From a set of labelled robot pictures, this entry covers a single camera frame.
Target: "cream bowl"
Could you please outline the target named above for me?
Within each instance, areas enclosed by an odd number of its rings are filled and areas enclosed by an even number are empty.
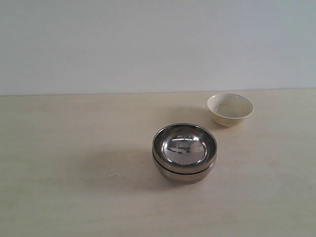
[[[212,118],[220,125],[231,127],[249,117],[254,106],[247,98],[233,93],[219,93],[207,100]]]

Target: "white wall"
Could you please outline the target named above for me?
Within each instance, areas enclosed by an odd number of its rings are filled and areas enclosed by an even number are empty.
[[[315,0],[0,0],[0,94],[316,87]]]

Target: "beige table surface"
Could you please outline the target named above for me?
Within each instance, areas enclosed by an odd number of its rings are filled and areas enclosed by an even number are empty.
[[[0,236],[315,237],[316,89],[238,93],[255,112],[232,128],[214,92],[0,97]],[[194,185],[152,161],[176,122],[218,142]]]

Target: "bowl rim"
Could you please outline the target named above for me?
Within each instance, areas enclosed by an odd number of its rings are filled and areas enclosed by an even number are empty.
[[[213,110],[209,107],[208,103],[209,103],[209,101],[210,101],[212,98],[214,98],[214,97],[217,96],[217,95],[237,95],[237,96],[239,96],[239,97],[245,99],[246,101],[248,101],[249,104],[252,106],[252,110],[251,110],[251,112],[250,112],[249,114],[247,114],[247,115],[245,115],[245,116],[241,116],[241,117],[228,117],[228,116],[224,116],[224,115],[221,115],[221,114],[219,114],[219,113],[216,113],[215,111],[213,111]],[[248,98],[246,98],[246,97],[244,97],[244,96],[242,96],[242,95],[236,94],[236,93],[224,93],[224,92],[223,92],[223,93],[217,93],[217,94],[212,95],[211,97],[209,97],[209,98],[207,99],[207,107],[208,107],[208,109],[209,109],[212,113],[214,113],[215,115],[217,115],[217,116],[219,116],[219,117],[225,118],[225,119],[244,119],[244,118],[249,117],[250,115],[252,115],[252,113],[253,113],[254,110],[255,110],[254,104],[253,104],[253,103],[251,102],[251,100],[249,100]]]
[[[164,130],[166,130],[169,127],[172,126],[178,126],[178,125],[188,125],[188,126],[192,126],[192,127],[196,127],[199,128],[201,130],[203,130],[205,133],[207,133],[213,140],[214,145],[215,145],[215,151],[212,155],[210,155],[209,159],[206,159],[204,162],[202,162],[200,165],[198,166],[193,166],[190,168],[182,168],[176,165],[172,165],[168,160],[166,160],[165,158],[162,158],[161,156],[158,155],[158,153],[155,150],[155,140],[157,139],[157,137],[159,136],[159,134],[161,132],[163,132]],[[200,171],[205,170],[206,168],[208,168],[209,165],[211,165],[214,160],[216,160],[217,157],[217,141],[215,139],[215,137],[213,136],[212,133],[210,133],[208,130],[206,130],[205,128],[193,124],[193,123],[186,123],[186,122],[179,122],[179,123],[173,123],[173,124],[169,124],[163,128],[161,128],[154,136],[153,138],[153,142],[152,142],[152,151],[153,151],[153,155],[156,157],[156,161],[162,165],[165,169],[170,170],[172,172],[176,172],[176,173],[182,173],[182,174],[193,174],[193,173],[197,173]]]

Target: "metal bowl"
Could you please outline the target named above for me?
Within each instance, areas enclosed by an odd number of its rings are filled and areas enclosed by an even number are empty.
[[[216,160],[217,143],[206,129],[189,123],[171,124],[153,139],[153,159],[172,181],[194,183],[207,176]]]

